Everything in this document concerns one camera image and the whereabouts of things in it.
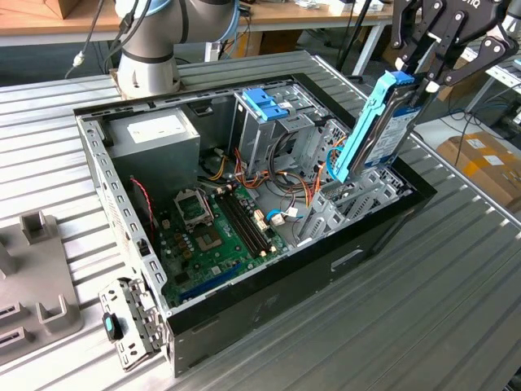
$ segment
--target workbench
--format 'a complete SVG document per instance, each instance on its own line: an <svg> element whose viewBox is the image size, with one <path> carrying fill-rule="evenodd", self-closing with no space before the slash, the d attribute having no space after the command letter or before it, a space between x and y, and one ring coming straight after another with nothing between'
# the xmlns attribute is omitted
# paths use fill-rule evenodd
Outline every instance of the workbench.
<svg viewBox="0 0 521 391"><path fill-rule="evenodd" d="M305 72L357 114L365 96L305 52L180 67L189 89ZM119 100L106 76L0 89L0 225L56 216L85 326L0 367L2 389L499 390L521 364L521 224L412 137L401 158L438 191L377 257L174 379L125 373L98 291L125 273L72 108Z"/></svg>
<svg viewBox="0 0 521 391"><path fill-rule="evenodd" d="M92 23L96 6L97 1L81 0L66 20L0 10L0 46L83 42ZM321 4L320 9L317 10L306 10L293 2L258 2L251 7L250 33L346 27L349 20L349 12L335 14L325 4ZM352 26L357 22L357 18L357 15L352 16ZM383 29L391 23L392 6L385 6L379 12L367 14L361 25L368 27L370 31L353 74L361 75L364 72ZM111 41L116 36L119 24L120 19L113 2L105 2L92 41ZM246 29L247 20L240 18L237 31L243 32ZM207 60L217 59L216 55L212 55L211 48L212 45L208 43L205 55ZM254 50L248 51L248 54L254 55Z"/></svg>

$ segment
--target metal case frame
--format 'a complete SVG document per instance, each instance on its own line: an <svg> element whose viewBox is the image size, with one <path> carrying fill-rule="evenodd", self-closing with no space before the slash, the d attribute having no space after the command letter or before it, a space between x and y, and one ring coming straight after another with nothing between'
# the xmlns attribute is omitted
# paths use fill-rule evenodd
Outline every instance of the metal case frame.
<svg viewBox="0 0 521 391"><path fill-rule="evenodd" d="M238 90L240 86L276 86L288 79L298 82L339 121L353 128L355 118L303 74L242 82L223 86L220 90L191 91L75 110L94 184L99 190L120 249L127 256L128 264L134 268L136 275L140 275L142 270L148 282L147 287L152 290L156 300L162 296L160 288L166 281L166 275L148 243L140 221L132 213L134 209L105 152L99 122L125 115L130 110L168 107L182 99L209 99L225 90ZM326 238L302 243L298 251L281 256L269 267L243 275L244 278L238 282L212 295L180 305L175 313L168 310L167 303L159 302L158 306L166 317L165 329L169 334L165 353L173 365L174 375L181 375L205 358L223 350L380 251L436 193L401 159L396 159L392 170L413 188L411 194L341 231L332 232Z"/></svg>

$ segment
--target blue drive bracket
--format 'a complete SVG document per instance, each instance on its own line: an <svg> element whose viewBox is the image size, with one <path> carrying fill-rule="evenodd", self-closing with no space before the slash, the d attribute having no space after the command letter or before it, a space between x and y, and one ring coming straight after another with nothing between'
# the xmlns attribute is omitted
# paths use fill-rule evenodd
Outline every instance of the blue drive bracket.
<svg viewBox="0 0 521 391"><path fill-rule="evenodd" d="M394 86L402 86L414 82L414 78L402 71L385 72L367 99L360 118L352 133L348 136L339 158L335 162L333 174L336 178L345 182L349 177L349 165L356 159L357 152L366 139L366 135L372 130L372 125L376 122L386 108L389 90Z"/></svg>
<svg viewBox="0 0 521 391"><path fill-rule="evenodd" d="M288 110L280 108L275 102L275 98L261 88L244 91L243 98L264 121L277 120L290 114Z"/></svg>

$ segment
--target expansion slot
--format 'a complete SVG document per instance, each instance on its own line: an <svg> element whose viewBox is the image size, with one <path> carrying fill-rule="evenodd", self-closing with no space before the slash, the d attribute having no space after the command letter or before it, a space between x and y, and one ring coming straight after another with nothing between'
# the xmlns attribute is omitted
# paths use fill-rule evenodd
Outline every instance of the expansion slot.
<svg viewBox="0 0 521 391"><path fill-rule="evenodd" d="M270 245L265 237L257 230L239 200L233 193L226 193L216 197L217 204L234 228L239 238L246 244L248 252L254 258L265 256Z"/></svg>
<svg viewBox="0 0 521 391"><path fill-rule="evenodd" d="M203 283L200 283L199 285L193 287L192 289L187 290L186 292L183 292L179 295L179 301L183 302L184 300L188 300L191 297L197 297L198 295L201 295L210 289L214 289L216 286L221 285L225 281L235 277L235 274L237 273L237 270L241 267L241 264L238 263L231 269L228 269L227 271L221 273L220 275L209 279L208 281L205 281Z"/></svg>

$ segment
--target slotted metal table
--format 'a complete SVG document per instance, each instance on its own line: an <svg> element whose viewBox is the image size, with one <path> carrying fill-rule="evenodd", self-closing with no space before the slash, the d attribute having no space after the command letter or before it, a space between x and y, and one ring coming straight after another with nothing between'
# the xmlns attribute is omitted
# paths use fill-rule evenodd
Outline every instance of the slotted metal table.
<svg viewBox="0 0 521 391"><path fill-rule="evenodd" d="M189 88L305 72L365 97L305 52L180 68ZM120 99L106 76L0 89L0 224L56 216L85 326L0 367L5 390L499 390L521 364L521 224L419 140L401 157L438 194L379 256L174 379L162 355L120 369L98 291L124 274L72 108Z"/></svg>

